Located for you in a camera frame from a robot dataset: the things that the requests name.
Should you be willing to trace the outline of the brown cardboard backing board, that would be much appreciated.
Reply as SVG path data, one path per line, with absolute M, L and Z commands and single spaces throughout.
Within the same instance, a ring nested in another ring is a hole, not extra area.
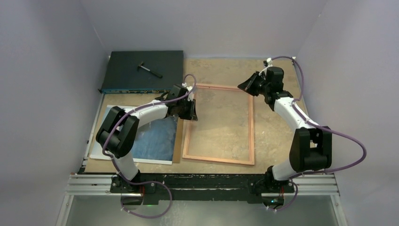
M 180 163 L 180 161 L 181 161 L 183 129 L 184 129 L 184 122 L 183 122 L 183 120 L 178 119 L 172 164 L 177 164 L 177 163 Z

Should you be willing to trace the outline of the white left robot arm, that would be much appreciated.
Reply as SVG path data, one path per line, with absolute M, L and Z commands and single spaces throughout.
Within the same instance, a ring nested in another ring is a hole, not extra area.
M 128 192 L 136 192 L 142 182 L 139 169 L 130 156 L 138 129 L 152 121 L 177 116 L 182 120 L 197 121 L 195 86 L 174 85 L 147 104 L 129 111 L 112 107 L 103 121 L 96 142 L 102 147 L 103 155 L 110 157 L 117 174 L 123 179 L 122 187 Z

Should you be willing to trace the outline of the small black hammer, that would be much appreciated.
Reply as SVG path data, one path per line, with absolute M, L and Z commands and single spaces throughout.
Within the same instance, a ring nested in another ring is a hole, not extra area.
M 139 70 L 139 69 L 143 69 L 143 70 L 149 72 L 150 74 L 156 76 L 157 78 L 160 78 L 160 79 L 163 78 L 163 75 L 162 75 L 162 74 L 160 74 L 160 73 L 158 73 L 158 72 L 156 72 L 156 71 L 154 71 L 154 70 L 151 70 L 151 69 L 145 67 L 145 66 L 144 66 L 144 61 L 140 62 L 139 65 L 137 66 L 137 70 Z

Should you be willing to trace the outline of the dark blue network switch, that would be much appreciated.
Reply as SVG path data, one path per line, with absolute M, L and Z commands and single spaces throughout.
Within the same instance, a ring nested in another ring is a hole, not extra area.
M 137 66 L 144 66 L 163 75 L 157 78 Z M 98 90 L 102 94 L 164 93 L 173 85 L 182 83 L 184 75 L 184 52 L 164 51 L 113 51 L 110 55 L 103 84 Z

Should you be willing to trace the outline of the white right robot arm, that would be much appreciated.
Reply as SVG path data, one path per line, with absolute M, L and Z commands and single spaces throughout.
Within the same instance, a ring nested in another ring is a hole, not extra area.
M 328 169 L 332 164 L 332 133 L 311 120 L 296 104 L 290 92 L 283 89 L 284 71 L 267 67 L 255 72 L 237 87 L 252 95 L 263 95 L 265 103 L 293 130 L 287 160 L 268 168 L 265 188 L 271 192 L 282 187 L 283 181 L 305 171 Z

